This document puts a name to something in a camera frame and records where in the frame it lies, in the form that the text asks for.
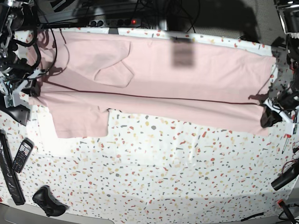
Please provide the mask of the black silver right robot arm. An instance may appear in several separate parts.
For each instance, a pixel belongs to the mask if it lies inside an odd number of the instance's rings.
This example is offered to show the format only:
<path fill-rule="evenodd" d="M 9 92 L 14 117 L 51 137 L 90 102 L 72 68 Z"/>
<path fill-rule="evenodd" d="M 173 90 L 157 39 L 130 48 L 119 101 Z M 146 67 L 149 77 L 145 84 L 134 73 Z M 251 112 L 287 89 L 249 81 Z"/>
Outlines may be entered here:
<path fill-rule="evenodd" d="M 20 98 L 23 92 L 39 96 L 37 80 L 45 74 L 39 69 L 41 52 L 37 45 L 37 28 L 40 21 L 33 0 L 2 0 L 0 2 L 0 86 L 4 90 L 4 107 L 27 107 Z M 36 61 L 29 64 L 16 54 L 19 47 L 32 47 Z"/>

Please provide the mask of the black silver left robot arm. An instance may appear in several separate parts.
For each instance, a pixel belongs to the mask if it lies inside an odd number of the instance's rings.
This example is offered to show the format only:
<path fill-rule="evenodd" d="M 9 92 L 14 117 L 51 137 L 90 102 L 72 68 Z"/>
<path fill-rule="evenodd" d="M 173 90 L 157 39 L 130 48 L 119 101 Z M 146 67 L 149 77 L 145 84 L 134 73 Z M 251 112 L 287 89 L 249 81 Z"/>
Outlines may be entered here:
<path fill-rule="evenodd" d="M 286 43 L 286 64 L 292 71 L 290 80 L 273 85 L 268 98 L 264 101 L 266 110 L 261 119 L 262 127 L 271 127 L 275 123 L 285 122 L 288 135 L 299 131 L 299 2 L 297 0 L 274 1 Z"/>

